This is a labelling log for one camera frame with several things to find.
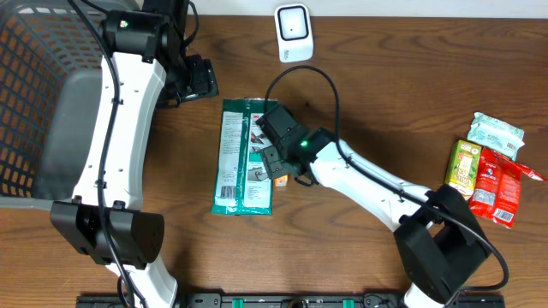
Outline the orange juice carton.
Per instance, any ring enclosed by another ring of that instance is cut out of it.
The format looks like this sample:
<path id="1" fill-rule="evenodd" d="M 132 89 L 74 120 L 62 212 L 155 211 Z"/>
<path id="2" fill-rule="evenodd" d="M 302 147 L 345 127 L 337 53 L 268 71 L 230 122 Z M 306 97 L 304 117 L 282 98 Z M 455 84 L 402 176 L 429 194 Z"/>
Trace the orange juice carton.
<path id="1" fill-rule="evenodd" d="M 288 185 L 289 177 L 287 175 L 278 177 L 274 180 L 275 187 L 286 187 Z"/>

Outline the green white snack bag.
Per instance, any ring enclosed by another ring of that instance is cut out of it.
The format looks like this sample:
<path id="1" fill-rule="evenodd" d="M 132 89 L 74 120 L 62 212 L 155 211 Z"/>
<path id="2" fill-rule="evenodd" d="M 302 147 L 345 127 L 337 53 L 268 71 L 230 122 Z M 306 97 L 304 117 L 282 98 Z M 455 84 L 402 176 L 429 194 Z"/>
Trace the green white snack bag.
<path id="1" fill-rule="evenodd" d="M 271 142 L 256 124 L 264 114 L 264 107 L 262 98 L 223 101 L 213 214 L 272 214 L 273 182 L 260 154 Z"/>

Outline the green juice carton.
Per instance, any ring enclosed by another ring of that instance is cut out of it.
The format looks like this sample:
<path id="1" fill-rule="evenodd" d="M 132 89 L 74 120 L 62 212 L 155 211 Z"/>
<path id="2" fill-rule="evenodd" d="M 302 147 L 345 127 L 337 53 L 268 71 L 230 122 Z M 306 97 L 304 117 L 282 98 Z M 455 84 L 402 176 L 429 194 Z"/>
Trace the green juice carton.
<path id="1" fill-rule="evenodd" d="M 466 200 L 475 189 L 482 147 L 459 139 L 450 153 L 444 183 L 455 188 Z"/>

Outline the light green tissue pack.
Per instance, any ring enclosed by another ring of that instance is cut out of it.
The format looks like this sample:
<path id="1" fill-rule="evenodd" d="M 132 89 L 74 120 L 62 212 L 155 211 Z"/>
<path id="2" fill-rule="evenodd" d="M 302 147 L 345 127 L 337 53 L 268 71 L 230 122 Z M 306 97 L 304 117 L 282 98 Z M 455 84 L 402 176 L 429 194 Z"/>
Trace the light green tissue pack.
<path id="1" fill-rule="evenodd" d="M 515 161 L 519 149 L 525 145 L 524 135 L 525 132 L 521 128 L 484 113 L 475 112 L 467 140 L 489 147 Z"/>

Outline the red snack bag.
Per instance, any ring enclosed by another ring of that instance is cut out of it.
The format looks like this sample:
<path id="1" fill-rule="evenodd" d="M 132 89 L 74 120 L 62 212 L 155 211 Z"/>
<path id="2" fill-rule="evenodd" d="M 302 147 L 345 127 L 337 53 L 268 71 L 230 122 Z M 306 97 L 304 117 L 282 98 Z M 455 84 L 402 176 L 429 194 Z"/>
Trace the red snack bag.
<path id="1" fill-rule="evenodd" d="M 474 193 L 468 206 L 475 216 L 513 228 L 521 196 L 521 171 L 498 152 L 483 148 Z"/>

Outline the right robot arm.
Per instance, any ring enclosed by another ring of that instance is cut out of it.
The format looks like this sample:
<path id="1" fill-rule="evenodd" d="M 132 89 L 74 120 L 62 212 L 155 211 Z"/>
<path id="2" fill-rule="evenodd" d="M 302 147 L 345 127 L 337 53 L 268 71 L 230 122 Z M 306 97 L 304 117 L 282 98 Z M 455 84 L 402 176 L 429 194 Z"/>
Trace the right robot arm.
<path id="1" fill-rule="evenodd" d="M 387 172 L 330 130 L 301 125 L 282 105 L 256 119 L 270 145 L 260 153 L 272 179 L 305 176 L 353 200 L 393 234 L 412 282 L 407 307 L 443 307 L 492 254 L 466 199 L 447 184 L 437 190 Z"/>

